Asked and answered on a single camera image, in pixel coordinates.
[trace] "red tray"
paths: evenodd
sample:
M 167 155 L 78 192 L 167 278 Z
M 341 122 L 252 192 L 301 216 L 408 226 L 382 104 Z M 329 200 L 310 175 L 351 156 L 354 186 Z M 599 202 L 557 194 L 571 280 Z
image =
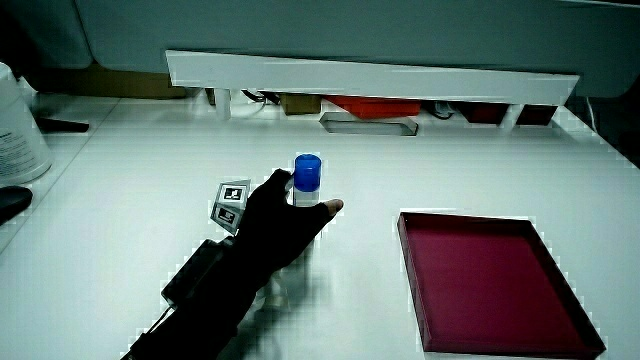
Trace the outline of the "red tray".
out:
M 529 221 L 401 213 L 425 351 L 594 359 L 606 348 Z

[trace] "blue bottle cap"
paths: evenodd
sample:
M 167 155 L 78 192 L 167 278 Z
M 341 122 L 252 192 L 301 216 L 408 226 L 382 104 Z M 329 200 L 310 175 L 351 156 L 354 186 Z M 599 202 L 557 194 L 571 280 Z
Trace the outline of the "blue bottle cap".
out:
M 320 167 L 322 161 L 311 154 L 302 154 L 296 158 L 293 172 L 293 186 L 303 192 L 313 192 L 320 187 Z

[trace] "gloved hand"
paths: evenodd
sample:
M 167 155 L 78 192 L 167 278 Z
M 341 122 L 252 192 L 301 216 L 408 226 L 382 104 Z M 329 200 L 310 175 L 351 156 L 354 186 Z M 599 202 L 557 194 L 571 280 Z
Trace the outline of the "gloved hand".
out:
M 143 334 L 125 359 L 213 358 L 224 348 L 256 291 L 300 256 L 343 207 L 342 200 L 307 208 L 287 204 L 291 176 L 278 169 L 251 194 L 233 246 L 201 281 L 198 296 Z
M 292 174 L 278 169 L 249 197 L 238 226 L 236 260 L 255 274 L 259 285 L 298 258 L 322 228 L 342 209 L 334 199 L 312 207 L 287 203 Z

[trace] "red object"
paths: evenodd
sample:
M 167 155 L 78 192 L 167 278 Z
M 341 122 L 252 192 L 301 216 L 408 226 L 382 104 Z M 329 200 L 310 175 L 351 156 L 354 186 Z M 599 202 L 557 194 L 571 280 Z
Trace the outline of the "red object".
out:
M 516 121 L 516 125 L 547 126 L 556 113 L 557 106 L 525 105 Z
M 509 104 L 460 102 L 455 107 L 470 123 L 500 125 Z
M 595 359 L 605 346 L 529 221 L 401 213 L 425 351 Z
M 339 95 L 323 95 L 323 97 L 361 119 L 415 116 L 420 113 L 420 100 Z

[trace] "tray rim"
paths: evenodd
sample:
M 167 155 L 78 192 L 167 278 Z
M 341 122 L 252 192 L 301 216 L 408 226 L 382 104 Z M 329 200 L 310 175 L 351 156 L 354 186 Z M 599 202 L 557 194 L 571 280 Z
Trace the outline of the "tray rim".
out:
M 441 217 L 441 218 L 449 218 L 454 221 L 459 222 L 487 222 L 487 223 L 500 223 L 505 222 L 513 225 L 523 226 L 523 230 L 526 233 L 523 233 L 523 238 L 526 238 L 525 241 L 531 247 L 531 251 L 533 252 L 535 258 L 537 259 L 541 269 L 547 276 L 551 286 L 554 290 L 555 296 L 561 302 L 564 311 L 569 316 L 572 326 L 577 332 L 578 336 L 582 339 L 584 347 L 575 347 L 575 346 L 556 346 L 556 347 L 540 347 L 539 350 L 535 346 L 529 346 L 529 350 L 531 352 L 510 352 L 510 351 L 471 351 L 464 350 L 465 347 L 473 348 L 473 345 L 478 344 L 487 344 L 490 343 L 482 343 L 482 342 L 473 342 L 473 341 L 459 341 L 454 340 L 451 341 L 434 339 L 432 337 L 432 332 L 429 329 L 429 321 L 426 318 L 425 314 L 427 311 L 427 304 L 422 301 L 421 291 L 418 291 L 416 288 L 418 283 L 416 281 L 416 272 L 415 266 L 413 263 L 413 254 L 411 253 L 411 248 L 409 246 L 408 237 L 407 237 L 407 226 L 406 221 L 408 217 L 411 216 L 429 216 L 429 217 Z M 398 217 L 398 235 L 400 238 L 400 243 L 403 251 L 403 258 L 405 261 L 405 268 L 407 269 L 407 276 L 409 278 L 409 287 L 411 289 L 412 298 L 414 300 L 414 308 L 416 311 L 416 318 L 418 321 L 420 336 L 423 343 L 424 351 L 435 351 L 435 352 L 450 352 L 450 353 L 474 353 L 474 354 L 483 354 L 483 355 L 519 355 L 519 356 L 533 356 L 533 357 L 558 357 L 565 358 L 567 356 L 578 357 L 578 358 L 588 358 L 593 359 L 598 355 L 602 354 L 606 351 L 606 346 L 603 343 L 600 334 L 596 331 L 593 326 L 591 320 L 587 316 L 586 311 L 582 307 L 582 304 L 578 301 L 575 293 L 571 290 L 570 285 L 567 280 L 564 278 L 564 275 L 558 268 L 555 260 L 549 253 L 547 246 L 542 241 L 540 234 L 535 228 L 534 224 L 530 220 L 531 218 L 525 217 L 486 217 L 486 216 L 475 216 L 475 215 L 461 215 L 457 213 L 432 213 L 432 212 L 414 212 L 414 211 L 401 211 L 400 216 Z

